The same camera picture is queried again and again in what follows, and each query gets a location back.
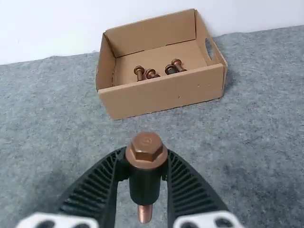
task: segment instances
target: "box handle hole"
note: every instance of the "box handle hole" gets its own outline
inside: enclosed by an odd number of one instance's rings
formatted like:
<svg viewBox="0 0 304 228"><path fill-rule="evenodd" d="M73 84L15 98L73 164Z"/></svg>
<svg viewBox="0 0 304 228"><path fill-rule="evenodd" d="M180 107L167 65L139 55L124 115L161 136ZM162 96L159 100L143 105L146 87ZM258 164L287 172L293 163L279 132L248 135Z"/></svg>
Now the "box handle hole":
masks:
<svg viewBox="0 0 304 228"><path fill-rule="evenodd" d="M213 48L212 48L210 41L207 38L205 39L205 46L206 46L209 58L212 60L213 59Z"/></svg>

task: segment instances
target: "floor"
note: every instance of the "floor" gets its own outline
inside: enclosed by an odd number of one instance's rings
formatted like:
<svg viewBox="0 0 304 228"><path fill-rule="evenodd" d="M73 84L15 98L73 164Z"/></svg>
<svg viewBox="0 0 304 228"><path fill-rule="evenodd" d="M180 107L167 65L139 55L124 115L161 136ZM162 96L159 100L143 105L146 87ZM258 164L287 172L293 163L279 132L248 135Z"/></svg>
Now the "floor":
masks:
<svg viewBox="0 0 304 228"><path fill-rule="evenodd" d="M0 224L47 211L83 172L140 131L157 132L248 228L304 224L304 26L215 38L223 98L113 121L95 90L98 53L0 66ZM141 225L128 182L117 228L166 227L166 183Z"/></svg>

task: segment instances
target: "cardboard box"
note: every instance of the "cardboard box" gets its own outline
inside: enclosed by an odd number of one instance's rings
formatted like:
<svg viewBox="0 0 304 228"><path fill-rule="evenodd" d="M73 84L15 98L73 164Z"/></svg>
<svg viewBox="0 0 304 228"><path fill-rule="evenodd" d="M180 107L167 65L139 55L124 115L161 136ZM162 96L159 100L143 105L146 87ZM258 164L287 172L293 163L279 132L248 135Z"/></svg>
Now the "cardboard box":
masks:
<svg viewBox="0 0 304 228"><path fill-rule="evenodd" d="M174 58L187 71L166 75ZM161 77L137 82L137 65L153 68ZM96 89L110 117L121 119L220 98L226 72L227 63L201 16L190 9L107 30Z"/></svg>

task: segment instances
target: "hex head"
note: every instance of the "hex head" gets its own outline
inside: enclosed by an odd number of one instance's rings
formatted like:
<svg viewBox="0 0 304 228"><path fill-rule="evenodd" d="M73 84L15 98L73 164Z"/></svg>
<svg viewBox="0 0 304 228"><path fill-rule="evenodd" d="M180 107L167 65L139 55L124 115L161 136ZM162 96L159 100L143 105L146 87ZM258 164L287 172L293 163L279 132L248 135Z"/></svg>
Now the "hex head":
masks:
<svg viewBox="0 0 304 228"><path fill-rule="evenodd" d="M154 69L147 69L146 71L146 78L150 79L153 78L155 75L155 70Z"/></svg>
<svg viewBox="0 0 304 228"><path fill-rule="evenodd" d="M165 73L168 75L168 74L169 74L168 70L170 70L170 69L172 69L172 68L174 68L174 66L173 66L172 64L167 65L167 66L165 67Z"/></svg>
<svg viewBox="0 0 304 228"><path fill-rule="evenodd" d="M172 64L172 65L175 65L175 64L181 65L181 60L178 59L178 58L175 58L175 59L173 59L173 60L171 61L171 64Z"/></svg>
<svg viewBox="0 0 304 228"><path fill-rule="evenodd" d="M144 73L144 68L142 66L136 66L134 68L134 73L137 75L137 71L140 70L142 74Z"/></svg>
<svg viewBox="0 0 304 228"><path fill-rule="evenodd" d="M154 132L142 132L131 141L130 149L136 160L153 162L163 151L161 138Z"/></svg>

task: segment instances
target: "black holder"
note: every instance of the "black holder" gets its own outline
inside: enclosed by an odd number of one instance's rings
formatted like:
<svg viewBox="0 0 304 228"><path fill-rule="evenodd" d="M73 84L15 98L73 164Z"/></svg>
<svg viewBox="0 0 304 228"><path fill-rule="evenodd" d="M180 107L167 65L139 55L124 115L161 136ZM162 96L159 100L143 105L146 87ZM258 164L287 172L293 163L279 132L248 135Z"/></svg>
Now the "black holder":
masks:
<svg viewBox="0 0 304 228"><path fill-rule="evenodd" d="M113 151L85 172L59 198L54 212L94 218L101 228L114 228L118 182L128 179L131 169L125 149ZM228 211L202 176L170 150L162 180L168 184L168 228L179 216Z"/></svg>

